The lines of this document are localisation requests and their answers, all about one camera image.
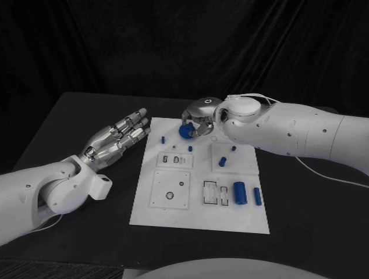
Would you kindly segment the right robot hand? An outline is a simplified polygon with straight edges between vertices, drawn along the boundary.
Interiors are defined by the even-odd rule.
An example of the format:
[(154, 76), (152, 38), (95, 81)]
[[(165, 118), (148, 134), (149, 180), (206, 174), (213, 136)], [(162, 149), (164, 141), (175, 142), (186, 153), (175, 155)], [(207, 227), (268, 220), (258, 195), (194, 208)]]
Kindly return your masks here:
[(190, 103), (181, 113), (178, 134), (184, 139), (207, 135), (213, 131), (216, 108), (222, 100), (214, 97), (201, 98)]

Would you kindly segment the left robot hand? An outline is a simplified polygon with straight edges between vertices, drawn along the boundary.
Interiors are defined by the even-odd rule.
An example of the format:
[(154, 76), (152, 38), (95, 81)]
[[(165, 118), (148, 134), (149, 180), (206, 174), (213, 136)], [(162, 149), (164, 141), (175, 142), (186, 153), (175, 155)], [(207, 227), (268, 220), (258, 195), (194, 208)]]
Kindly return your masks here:
[(102, 128), (89, 138), (79, 159), (90, 167), (93, 172), (109, 167), (122, 157), (124, 152), (149, 134), (147, 128), (147, 109), (125, 116), (115, 124)]

